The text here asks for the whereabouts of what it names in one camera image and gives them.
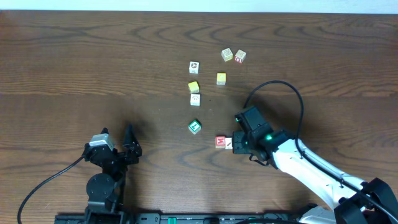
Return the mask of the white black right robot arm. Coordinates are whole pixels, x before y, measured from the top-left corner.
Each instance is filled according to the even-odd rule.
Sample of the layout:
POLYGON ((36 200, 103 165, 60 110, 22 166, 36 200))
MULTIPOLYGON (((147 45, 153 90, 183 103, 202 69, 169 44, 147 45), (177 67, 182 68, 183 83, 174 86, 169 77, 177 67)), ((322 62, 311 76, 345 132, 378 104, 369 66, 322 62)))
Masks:
POLYGON ((241 130, 232 138, 234 154, 291 175, 330 208, 318 206, 299 216, 300 223, 397 223, 397 199, 381 179, 366 182, 339 170, 287 131, 274 131, 256 107, 235 116, 241 130))

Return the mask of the white block cane picture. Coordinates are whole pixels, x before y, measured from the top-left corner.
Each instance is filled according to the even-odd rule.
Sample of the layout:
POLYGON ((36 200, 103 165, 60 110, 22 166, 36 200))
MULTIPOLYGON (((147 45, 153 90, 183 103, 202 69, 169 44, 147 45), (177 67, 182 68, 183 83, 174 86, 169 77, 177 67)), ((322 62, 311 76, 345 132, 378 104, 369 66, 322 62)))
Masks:
POLYGON ((233 148, 233 138, 225 138, 225 147, 226 150, 232 150, 233 148))

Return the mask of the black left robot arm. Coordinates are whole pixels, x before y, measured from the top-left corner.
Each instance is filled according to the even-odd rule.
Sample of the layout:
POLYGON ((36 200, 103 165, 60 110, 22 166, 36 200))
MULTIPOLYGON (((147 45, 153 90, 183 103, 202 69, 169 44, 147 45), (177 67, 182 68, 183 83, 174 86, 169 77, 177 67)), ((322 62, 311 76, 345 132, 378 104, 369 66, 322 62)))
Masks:
POLYGON ((134 223, 134 215, 124 209, 124 188, 128 166, 137 164, 142 148, 134 135, 133 127, 126 128, 123 141, 124 151, 119 152, 111 139, 108 129, 94 135, 85 144, 83 158, 102 168, 92 176, 86 185, 88 205, 85 209, 84 224, 127 224, 134 223))

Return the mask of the white block airplane picture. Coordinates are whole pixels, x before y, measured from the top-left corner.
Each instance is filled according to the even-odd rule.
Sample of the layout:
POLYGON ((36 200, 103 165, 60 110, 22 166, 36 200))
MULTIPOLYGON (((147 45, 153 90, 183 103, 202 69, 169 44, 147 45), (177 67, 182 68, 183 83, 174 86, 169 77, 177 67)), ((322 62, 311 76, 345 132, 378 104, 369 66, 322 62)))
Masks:
POLYGON ((190 95, 190 105, 200 106, 201 94, 191 94, 190 95))

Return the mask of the red letter M block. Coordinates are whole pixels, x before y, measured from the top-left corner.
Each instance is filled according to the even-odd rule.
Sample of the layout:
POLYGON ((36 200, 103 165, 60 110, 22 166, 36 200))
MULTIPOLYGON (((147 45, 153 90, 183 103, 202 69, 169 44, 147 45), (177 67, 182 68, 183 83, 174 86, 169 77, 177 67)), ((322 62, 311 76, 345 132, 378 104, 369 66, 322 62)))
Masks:
POLYGON ((226 137, 225 136, 216 136, 215 137, 215 147, 217 149, 224 149, 226 147, 226 137))

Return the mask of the green letter L block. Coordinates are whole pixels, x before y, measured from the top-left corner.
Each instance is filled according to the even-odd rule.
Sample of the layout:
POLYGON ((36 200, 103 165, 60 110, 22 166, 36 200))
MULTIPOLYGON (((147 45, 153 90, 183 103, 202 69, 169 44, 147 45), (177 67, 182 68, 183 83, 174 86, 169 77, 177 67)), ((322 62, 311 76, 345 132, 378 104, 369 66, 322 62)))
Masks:
POLYGON ((189 125, 188 125, 189 131, 191 131, 193 134, 197 134, 201 130, 201 124, 197 119, 194 119, 189 125))

